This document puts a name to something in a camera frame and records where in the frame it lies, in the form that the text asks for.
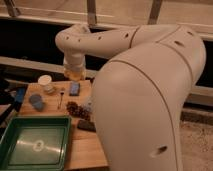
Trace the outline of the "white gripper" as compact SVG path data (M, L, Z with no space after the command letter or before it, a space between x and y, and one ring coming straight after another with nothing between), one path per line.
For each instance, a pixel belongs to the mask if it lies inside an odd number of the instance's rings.
M85 70L85 55L66 53L64 55L64 67L72 72L83 72Z

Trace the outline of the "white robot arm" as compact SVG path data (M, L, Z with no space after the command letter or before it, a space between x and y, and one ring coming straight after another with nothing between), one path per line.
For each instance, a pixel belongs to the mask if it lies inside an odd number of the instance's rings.
M96 131L111 171L183 171L180 114L206 62L203 40L183 25L92 33L74 25L55 42L65 68L84 55L108 62L92 85Z

